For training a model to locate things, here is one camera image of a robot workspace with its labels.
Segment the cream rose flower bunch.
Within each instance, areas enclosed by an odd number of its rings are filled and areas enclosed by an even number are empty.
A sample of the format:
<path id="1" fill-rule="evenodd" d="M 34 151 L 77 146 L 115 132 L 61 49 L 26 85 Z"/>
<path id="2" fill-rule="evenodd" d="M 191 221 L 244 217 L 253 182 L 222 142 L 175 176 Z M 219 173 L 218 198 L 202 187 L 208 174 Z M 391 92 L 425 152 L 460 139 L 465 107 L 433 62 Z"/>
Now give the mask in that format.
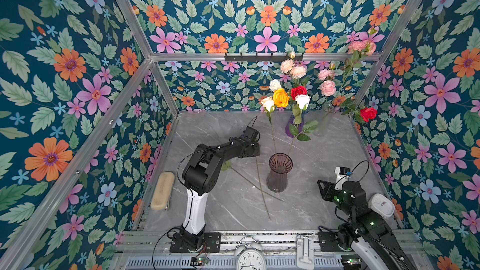
<path id="1" fill-rule="evenodd" d="M 287 54 L 287 58 L 281 62 L 280 70 L 282 74 L 291 77 L 293 86 L 301 86 L 308 68 L 301 61 L 296 61 L 295 52 L 290 52 Z"/>

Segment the clear ribbed glass vase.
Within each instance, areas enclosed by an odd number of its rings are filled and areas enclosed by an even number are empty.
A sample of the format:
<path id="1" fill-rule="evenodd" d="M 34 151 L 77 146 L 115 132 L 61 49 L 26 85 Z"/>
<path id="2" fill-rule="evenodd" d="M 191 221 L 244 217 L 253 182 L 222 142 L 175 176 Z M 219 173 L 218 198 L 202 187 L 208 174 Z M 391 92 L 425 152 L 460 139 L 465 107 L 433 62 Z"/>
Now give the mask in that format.
<path id="1" fill-rule="evenodd" d="M 331 121 L 335 114 L 338 113 L 340 110 L 339 107 L 333 104 L 326 104 L 322 107 L 319 117 L 318 117 L 318 127 L 317 127 L 317 135 L 319 137 L 323 137 L 327 134 L 330 129 Z"/>

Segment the orange rose flower stem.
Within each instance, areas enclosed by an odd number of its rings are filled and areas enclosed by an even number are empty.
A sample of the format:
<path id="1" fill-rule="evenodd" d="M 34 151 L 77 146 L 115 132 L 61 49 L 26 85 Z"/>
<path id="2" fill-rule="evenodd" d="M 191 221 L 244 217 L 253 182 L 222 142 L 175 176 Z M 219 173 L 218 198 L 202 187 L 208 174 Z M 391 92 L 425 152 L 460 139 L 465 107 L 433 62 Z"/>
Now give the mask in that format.
<path id="1" fill-rule="evenodd" d="M 290 102 L 290 96 L 283 88 L 277 89 L 272 98 L 277 108 L 286 108 Z"/>

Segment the pink bud flower stem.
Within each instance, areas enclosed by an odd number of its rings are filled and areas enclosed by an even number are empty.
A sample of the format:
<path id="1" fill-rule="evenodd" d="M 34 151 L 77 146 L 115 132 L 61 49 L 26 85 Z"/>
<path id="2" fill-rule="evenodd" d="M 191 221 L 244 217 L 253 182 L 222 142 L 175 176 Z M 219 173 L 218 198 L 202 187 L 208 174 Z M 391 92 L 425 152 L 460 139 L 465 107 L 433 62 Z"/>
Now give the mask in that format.
<path id="1" fill-rule="evenodd" d="M 349 55 L 340 63 L 340 68 L 335 71 L 339 75 L 338 93 L 341 97 L 341 104 L 345 105 L 354 98 L 356 83 L 359 74 L 366 66 L 365 59 L 372 56 L 377 50 L 377 43 L 385 36 L 379 33 L 379 26 L 371 26 L 367 31 L 359 33 L 357 39 L 351 41 L 347 47 Z"/>

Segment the large red rose stem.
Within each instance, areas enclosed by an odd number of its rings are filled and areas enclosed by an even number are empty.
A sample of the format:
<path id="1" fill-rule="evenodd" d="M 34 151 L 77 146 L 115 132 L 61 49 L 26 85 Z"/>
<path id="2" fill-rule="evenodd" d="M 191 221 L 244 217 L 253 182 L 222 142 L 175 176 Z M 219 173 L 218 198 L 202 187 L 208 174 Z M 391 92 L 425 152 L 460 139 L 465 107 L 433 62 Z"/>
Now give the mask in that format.
<path id="1" fill-rule="evenodd" d="M 294 87 L 291 90 L 292 100 L 296 100 L 296 98 L 300 95 L 307 95 L 307 94 L 308 94 L 308 91 L 304 86 Z"/>

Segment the dark maroon glass vase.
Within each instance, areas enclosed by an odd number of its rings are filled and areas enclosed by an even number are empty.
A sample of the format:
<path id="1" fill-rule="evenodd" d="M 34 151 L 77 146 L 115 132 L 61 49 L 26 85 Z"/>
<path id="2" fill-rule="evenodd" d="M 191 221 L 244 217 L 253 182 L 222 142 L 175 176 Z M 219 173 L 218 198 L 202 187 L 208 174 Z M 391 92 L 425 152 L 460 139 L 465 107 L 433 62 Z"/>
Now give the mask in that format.
<path id="1" fill-rule="evenodd" d="M 288 186 L 288 174 L 293 168 L 292 159 L 285 153 L 273 154 L 269 159 L 270 172 L 266 179 L 268 189 L 283 192 Z"/>

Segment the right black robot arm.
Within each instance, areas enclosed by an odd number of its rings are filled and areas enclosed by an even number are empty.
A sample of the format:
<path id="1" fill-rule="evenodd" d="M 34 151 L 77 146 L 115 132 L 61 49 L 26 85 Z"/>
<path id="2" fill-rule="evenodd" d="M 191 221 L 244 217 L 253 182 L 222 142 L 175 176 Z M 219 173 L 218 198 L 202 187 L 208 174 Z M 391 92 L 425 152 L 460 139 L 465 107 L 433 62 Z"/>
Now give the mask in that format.
<path id="1" fill-rule="evenodd" d="M 386 220 L 368 206 L 359 181 L 335 183 L 318 180 L 321 197 L 347 215 L 338 227 L 336 241 L 342 250 L 353 250 L 370 270 L 414 270 Z"/>

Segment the pink carnation flower stem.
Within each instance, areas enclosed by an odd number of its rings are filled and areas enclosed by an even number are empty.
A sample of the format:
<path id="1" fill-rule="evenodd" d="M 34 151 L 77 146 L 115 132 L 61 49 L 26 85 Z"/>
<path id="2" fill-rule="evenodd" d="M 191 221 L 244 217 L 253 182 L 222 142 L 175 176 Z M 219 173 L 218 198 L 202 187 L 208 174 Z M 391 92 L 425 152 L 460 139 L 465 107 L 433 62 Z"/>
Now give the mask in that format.
<path id="1" fill-rule="evenodd" d="M 319 89 L 323 96 L 330 97 L 336 92 L 335 69 L 336 65 L 331 63 L 328 68 L 324 68 L 317 75 L 318 80 L 321 81 Z"/>

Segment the cream white rose stem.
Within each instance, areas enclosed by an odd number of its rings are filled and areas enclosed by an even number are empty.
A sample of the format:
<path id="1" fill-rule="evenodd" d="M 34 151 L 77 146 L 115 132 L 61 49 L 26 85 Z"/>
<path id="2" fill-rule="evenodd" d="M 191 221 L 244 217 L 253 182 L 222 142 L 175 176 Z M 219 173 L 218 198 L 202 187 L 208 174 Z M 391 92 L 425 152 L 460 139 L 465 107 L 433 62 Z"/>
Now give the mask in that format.
<path id="1" fill-rule="evenodd" d="M 275 128 L 274 128 L 274 125 L 273 125 L 273 117 L 272 117 L 273 111 L 275 110 L 275 107 L 276 107 L 274 99 L 272 97 L 265 97 L 264 99 L 262 99 L 261 105 L 262 105 L 262 107 L 264 109 L 264 112 L 266 113 L 266 116 L 269 120 L 272 143 L 273 143 L 273 146 L 274 146 L 274 155 L 277 156 L 278 151 L 277 151 L 277 148 L 276 148 Z"/>

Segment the white rosebud flower stem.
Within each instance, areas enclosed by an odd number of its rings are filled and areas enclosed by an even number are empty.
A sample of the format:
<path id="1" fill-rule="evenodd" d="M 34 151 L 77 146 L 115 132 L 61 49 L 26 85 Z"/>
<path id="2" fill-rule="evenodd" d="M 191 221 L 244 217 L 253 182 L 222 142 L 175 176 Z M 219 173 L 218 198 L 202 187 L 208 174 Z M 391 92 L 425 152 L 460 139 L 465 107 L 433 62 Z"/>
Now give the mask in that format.
<path id="1" fill-rule="evenodd" d="M 282 84 L 278 79 L 274 79 L 269 83 L 269 90 L 272 92 L 276 92 L 282 88 Z"/>

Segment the red rose flower stem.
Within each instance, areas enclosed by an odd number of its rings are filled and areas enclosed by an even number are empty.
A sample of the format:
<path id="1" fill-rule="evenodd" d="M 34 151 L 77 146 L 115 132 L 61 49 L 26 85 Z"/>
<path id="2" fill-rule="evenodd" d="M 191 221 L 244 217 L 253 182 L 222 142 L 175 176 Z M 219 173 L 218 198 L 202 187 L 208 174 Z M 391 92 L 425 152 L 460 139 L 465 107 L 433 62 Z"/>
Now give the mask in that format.
<path id="1" fill-rule="evenodd" d="M 373 107 L 366 107 L 363 104 L 357 105 L 355 100 L 349 98 L 341 105 L 343 115 L 349 116 L 359 124 L 368 123 L 374 120 L 378 112 Z"/>

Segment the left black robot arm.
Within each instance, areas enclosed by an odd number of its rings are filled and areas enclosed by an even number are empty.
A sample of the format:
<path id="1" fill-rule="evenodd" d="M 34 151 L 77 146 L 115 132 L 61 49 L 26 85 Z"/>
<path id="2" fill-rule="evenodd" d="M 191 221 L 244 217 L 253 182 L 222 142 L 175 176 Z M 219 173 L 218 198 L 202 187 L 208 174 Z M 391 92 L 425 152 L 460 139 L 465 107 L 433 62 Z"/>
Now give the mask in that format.
<path id="1" fill-rule="evenodd" d="M 216 186 L 223 164 L 236 158 L 258 157 L 260 136 L 258 130 L 248 126 L 241 136 L 230 137 L 223 144 L 197 146 L 182 173 L 187 191 L 186 217 L 181 225 L 181 235 L 185 240 L 191 244 L 203 240 L 208 196 Z"/>

